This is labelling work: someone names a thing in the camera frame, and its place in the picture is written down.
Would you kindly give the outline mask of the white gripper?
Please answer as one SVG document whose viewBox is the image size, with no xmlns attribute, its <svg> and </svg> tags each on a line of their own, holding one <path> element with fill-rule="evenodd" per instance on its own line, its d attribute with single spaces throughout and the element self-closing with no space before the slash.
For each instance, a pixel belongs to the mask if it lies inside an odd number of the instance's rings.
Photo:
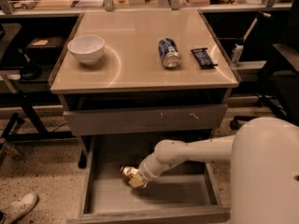
<svg viewBox="0 0 299 224">
<path fill-rule="evenodd" d="M 138 167 L 140 175 L 132 175 L 129 185 L 135 189 L 143 189 L 148 185 L 148 182 L 160 176 L 162 168 L 163 166 L 156 159 L 144 159 Z"/>
</svg>

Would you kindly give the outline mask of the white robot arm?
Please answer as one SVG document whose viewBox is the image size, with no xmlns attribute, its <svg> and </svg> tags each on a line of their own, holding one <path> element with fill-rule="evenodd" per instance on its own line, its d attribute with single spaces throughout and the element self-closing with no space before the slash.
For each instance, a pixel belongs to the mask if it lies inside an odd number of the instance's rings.
<svg viewBox="0 0 299 224">
<path fill-rule="evenodd" d="M 231 224 L 299 224 L 299 127 L 257 118 L 235 135 L 197 142 L 163 140 L 130 174 L 151 180 L 185 161 L 230 162 Z"/>
</svg>

